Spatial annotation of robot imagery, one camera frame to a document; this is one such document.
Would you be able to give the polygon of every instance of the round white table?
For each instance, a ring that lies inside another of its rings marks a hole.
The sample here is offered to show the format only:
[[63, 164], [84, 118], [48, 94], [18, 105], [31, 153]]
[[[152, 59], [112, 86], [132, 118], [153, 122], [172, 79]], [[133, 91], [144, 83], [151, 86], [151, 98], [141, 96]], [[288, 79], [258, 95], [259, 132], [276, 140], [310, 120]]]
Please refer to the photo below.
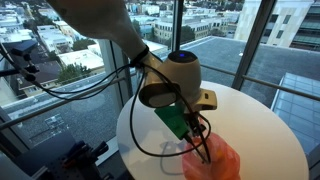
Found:
[[[270, 109], [232, 88], [203, 81], [202, 88], [215, 91], [218, 109], [203, 111], [212, 126], [240, 156], [242, 180], [307, 180], [305, 154], [289, 127]], [[134, 145], [129, 129], [132, 98], [122, 109], [117, 124], [120, 155], [137, 180], [179, 180], [181, 156], [157, 158], [143, 154]], [[173, 153], [183, 149], [179, 141], [138, 98], [133, 113], [136, 138], [142, 148], [153, 153]]]

